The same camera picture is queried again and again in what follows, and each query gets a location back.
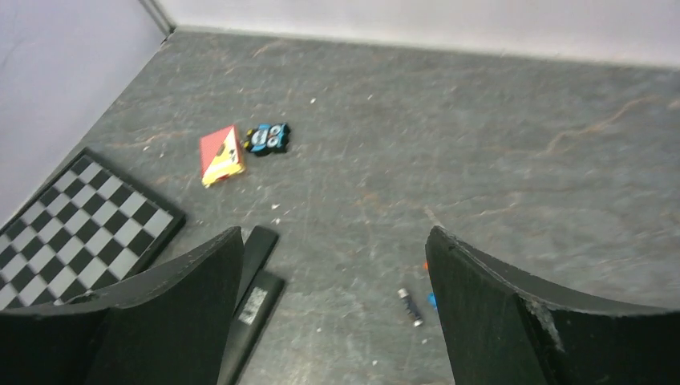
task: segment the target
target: gray floor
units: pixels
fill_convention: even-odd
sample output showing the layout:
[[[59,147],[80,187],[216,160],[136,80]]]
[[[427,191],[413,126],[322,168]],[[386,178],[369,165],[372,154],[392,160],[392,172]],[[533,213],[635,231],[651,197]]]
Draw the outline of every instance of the gray floor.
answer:
[[[290,154],[200,185],[200,136],[279,120]],[[452,383],[421,268],[433,225],[586,293],[680,307],[677,72],[175,34],[81,145],[191,216],[162,260],[230,225],[281,232],[269,269],[289,287],[243,384]]]

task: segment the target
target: orange object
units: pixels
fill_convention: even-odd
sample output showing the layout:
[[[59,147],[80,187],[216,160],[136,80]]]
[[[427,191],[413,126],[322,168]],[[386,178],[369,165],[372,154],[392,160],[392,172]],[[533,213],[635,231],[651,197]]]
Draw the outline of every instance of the orange object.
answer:
[[[222,128],[200,138],[200,181],[206,188],[211,184],[245,171],[236,127]]]

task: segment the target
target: white wall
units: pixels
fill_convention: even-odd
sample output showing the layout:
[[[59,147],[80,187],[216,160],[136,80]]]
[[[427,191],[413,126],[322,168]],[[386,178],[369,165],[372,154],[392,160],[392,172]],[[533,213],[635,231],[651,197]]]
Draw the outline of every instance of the white wall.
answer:
[[[157,0],[180,27],[680,66],[678,0]]]
[[[164,39],[138,0],[0,0],[0,225]]]

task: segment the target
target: black square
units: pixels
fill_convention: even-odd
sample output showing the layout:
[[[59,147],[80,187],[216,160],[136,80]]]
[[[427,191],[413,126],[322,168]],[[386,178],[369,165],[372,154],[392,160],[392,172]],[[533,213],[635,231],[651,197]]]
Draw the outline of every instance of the black square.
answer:
[[[148,203],[145,201],[138,209],[135,211],[135,214],[132,215],[132,218],[139,222],[140,225],[146,225],[148,220],[153,217],[153,214],[155,214],[157,209],[153,207],[152,204]]]
[[[99,252],[97,257],[104,261],[107,265],[110,265],[113,260],[115,260],[116,257],[120,254],[120,252],[123,251],[123,246],[118,243],[115,239],[111,239],[102,249],[102,251]]]
[[[104,185],[108,178],[109,178],[108,172],[104,170],[99,170],[99,172],[97,172],[97,175],[95,175],[95,177],[92,178],[92,180],[90,180],[90,186],[94,188],[100,188]]]
[[[28,282],[30,282],[33,277],[35,277],[35,273],[31,271],[28,266],[23,266],[23,269],[12,278],[12,286],[19,292],[28,285]]]
[[[62,270],[63,263],[56,257],[53,257],[47,265],[40,270],[40,277],[49,284]]]
[[[9,305],[7,305],[7,309],[18,309],[19,307],[23,307],[23,304],[21,301],[19,301],[19,298],[14,297],[12,302],[10,302]]]
[[[71,235],[65,229],[59,231],[50,239],[47,244],[57,253],[71,239]]]
[[[74,204],[71,202],[66,203],[62,211],[57,214],[57,219],[59,219],[62,223],[68,222],[71,217],[73,217],[73,214],[78,212],[78,207],[76,207]]]
[[[36,299],[33,301],[33,305],[38,305],[41,303],[52,303],[56,300],[57,298],[50,293],[49,290],[45,289]]]
[[[104,224],[104,228],[108,230],[109,233],[115,234],[123,227],[123,225],[125,225],[127,220],[128,217],[125,217],[120,211],[116,210],[115,213],[108,218],[107,223]]]
[[[85,294],[86,291],[87,287],[83,286],[83,284],[76,279],[73,281],[73,283],[71,283],[70,286],[68,286],[68,289],[63,292],[61,300],[66,302],[73,297],[79,296],[80,294]]]
[[[92,285],[93,290],[98,290],[103,287],[111,286],[114,283],[118,283],[118,279],[111,273],[108,272],[108,270],[104,271],[101,277],[95,282],[94,285]]]
[[[41,195],[40,199],[38,199],[43,205],[46,207],[52,203],[54,199],[56,199],[59,196],[59,191],[57,191],[56,188],[53,186],[50,186],[43,195]]]
[[[17,255],[17,250],[11,245],[7,246],[7,248],[0,253],[0,270],[4,269],[15,255]]]
[[[51,219],[52,216],[49,213],[47,213],[47,211],[43,211],[30,223],[30,227],[32,227],[33,230],[38,232],[42,230],[43,227],[45,227],[45,225],[50,223]]]
[[[99,225],[97,225],[92,219],[88,219],[87,222],[83,224],[83,226],[75,232],[75,236],[80,239],[80,241],[83,241],[83,243],[87,243],[87,241],[90,241],[90,239],[97,233],[99,230]]]
[[[75,172],[76,174],[80,175],[80,173],[85,171],[87,166],[89,166],[91,163],[92,163],[91,160],[83,156],[80,159],[78,159],[73,164],[73,166],[71,166],[71,170],[73,170],[73,172]]]
[[[28,242],[28,245],[22,249],[22,254],[26,259],[30,260],[35,254],[43,248],[43,243],[38,237],[35,237]]]
[[[94,258],[94,256],[90,254],[87,249],[81,249],[75,257],[73,257],[71,262],[68,263],[68,266],[71,267],[71,270],[76,274],[80,274],[85,270],[90,261],[92,261],[92,258]]]
[[[70,198],[72,198],[75,197],[76,194],[80,193],[80,190],[82,190],[83,187],[85,187],[83,181],[78,178],[75,178],[71,182],[71,184],[69,184],[68,187],[64,189],[64,193],[68,195]]]
[[[108,200],[114,205],[120,207],[125,201],[132,195],[132,190],[125,187],[119,186],[118,189],[111,195]]]
[[[85,210],[85,212],[90,215],[95,215],[97,210],[102,207],[105,201],[106,200],[104,200],[104,198],[95,193],[95,195],[93,195],[92,198],[90,198],[90,200],[87,201],[85,205],[83,205],[83,210]]]
[[[141,229],[140,232],[132,238],[132,241],[130,241],[130,244],[127,245],[127,248],[130,249],[134,254],[141,256],[144,251],[146,251],[147,247],[153,242],[153,237],[149,235],[144,229]]]
[[[15,239],[16,237],[18,237],[19,234],[21,234],[21,232],[22,232],[25,228],[26,228],[26,224],[23,223],[23,221],[19,220],[19,221],[16,221],[15,223],[13,223],[13,224],[7,229],[7,231],[5,231],[5,234],[7,234],[7,236],[8,236],[10,239]]]

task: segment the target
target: blue and black toy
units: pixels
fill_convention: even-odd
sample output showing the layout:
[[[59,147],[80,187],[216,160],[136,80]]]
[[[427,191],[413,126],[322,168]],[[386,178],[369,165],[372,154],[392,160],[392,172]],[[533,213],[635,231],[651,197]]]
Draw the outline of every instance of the blue and black toy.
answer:
[[[288,152],[290,126],[287,123],[259,124],[246,132],[243,149],[257,156]]]

